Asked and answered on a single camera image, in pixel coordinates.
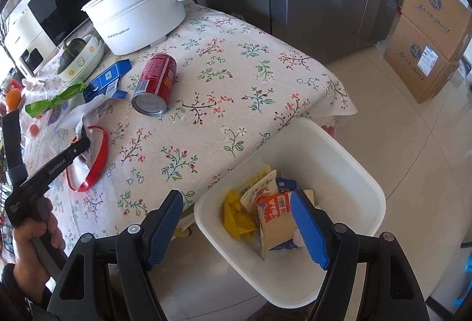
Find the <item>floral tablecloth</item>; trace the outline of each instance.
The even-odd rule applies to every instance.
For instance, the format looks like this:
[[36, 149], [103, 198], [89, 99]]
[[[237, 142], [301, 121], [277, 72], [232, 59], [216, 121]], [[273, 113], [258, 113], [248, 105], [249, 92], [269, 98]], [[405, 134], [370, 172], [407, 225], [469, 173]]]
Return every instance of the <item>floral tablecloth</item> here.
[[[133, 64], [120, 82], [127, 99], [109, 100], [89, 118], [109, 136], [99, 181], [76, 193], [62, 175], [47, 194], [67, 250], [85, 232], [106, 236], [140, 223], [171, 189], [189, 207], [295, 116], [320, 123], [356, 112], [341, 82], [318, 61], [233, 16], [193, 3], [186, 11], [161, 45], [123, 57], [108, 51], [91, 76], [121, 58]], [[160, 52], [176, 59], [177, 77], [167, 112], [147, 117], [130, 99], [146, 61]], [[63, 89], [55, 76], [58, 57], [38, 75], [49, 97]], [[30, 141], [30, 173], [73, 136], [61, 130]]]

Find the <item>human hand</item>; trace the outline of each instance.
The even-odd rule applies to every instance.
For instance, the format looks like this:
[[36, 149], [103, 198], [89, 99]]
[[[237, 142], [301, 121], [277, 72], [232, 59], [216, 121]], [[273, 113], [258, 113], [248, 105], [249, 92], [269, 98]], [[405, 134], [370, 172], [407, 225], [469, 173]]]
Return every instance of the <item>human hand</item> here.
[[41, 303], [44, 285], [50, 276], [38, 260], [31, 243], [32, 238], [39, 238], [48, 231], [51, 235], [51, 245], [61, 250], [65, 248], [58, 221], [51, 213], [53, 204], [49, 199], [46, 199], [46, 208], [49, 211], [47, 224], [27, 218], [13, 229], [13, 249], [16, 257], [13, 276], [18, 287], [35, 304]]

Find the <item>blue gripper pad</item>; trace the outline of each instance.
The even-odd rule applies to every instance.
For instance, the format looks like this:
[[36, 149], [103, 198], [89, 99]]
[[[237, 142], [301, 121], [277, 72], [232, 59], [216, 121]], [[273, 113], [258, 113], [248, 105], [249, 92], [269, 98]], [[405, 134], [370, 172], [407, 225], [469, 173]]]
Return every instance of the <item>blue gripper pad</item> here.
[[314, 262], [319, 264], [322, 269], [326, 270], [330, 264], [330, 257], [327, 253], [327, 241], [316, 223], [315, 217], [310, 213], [311, 211], [308, 204], [311, 206], [312, 210], [317, 210], [301, 189], [297, 189], [291, 194], [290, 212], [300, 230], [308, 253]]
[[165, 210], [165, 213], [150, 241], [149, 257], [147, 259], [150, 268], [159, 264], [164, 258], [164, 254], [171, 242], [172, 235], [183, 211], [183, 196], [180, 192], [175, 195], [170, 203], [166, 203], [166, 201], [167, 199], [159, 209]]

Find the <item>orange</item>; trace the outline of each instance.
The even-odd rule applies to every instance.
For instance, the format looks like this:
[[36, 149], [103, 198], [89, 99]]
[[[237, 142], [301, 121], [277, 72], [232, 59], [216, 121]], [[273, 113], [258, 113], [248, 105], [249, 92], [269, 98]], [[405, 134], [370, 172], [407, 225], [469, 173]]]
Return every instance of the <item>orange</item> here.
[[31, 124], [28, 128], [28, 132], [31, 137], [36, 137], [39, 133], [39, 127], [36, 124]]
[[13, 88], [8, 91], [5, 96], [5, 105], [8, 112], [14, 111], [17, 109], [18, 104], [21, 100], [21, 91], [18, 88]]

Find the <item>cardboard box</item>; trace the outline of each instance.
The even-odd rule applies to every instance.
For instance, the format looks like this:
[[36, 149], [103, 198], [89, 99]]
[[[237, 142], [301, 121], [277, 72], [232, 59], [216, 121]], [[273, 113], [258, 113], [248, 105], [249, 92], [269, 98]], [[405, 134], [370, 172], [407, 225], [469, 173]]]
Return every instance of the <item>cardboard box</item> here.
[[459, 61], [472, 34], [472, 14], [459, 0], [404, 0], [402, 14], [446, 59]]
[[[315, 197], [311, 189], [304, 189], [304, 193], [315, 205]], [[264, 210], [257, 206], [260, 223], [260, 255], [266, 259], [267, 252], [275, 249], [292, 249], [296, 247], [293, 243], [293, 233], [298, 228], [292, 213], [286, 212], [280, 216], [266, 221]]]
[[404, 15], [400, 17], [384, 58], [418, 103], [435, 97], [459, 65], [447, 60]]

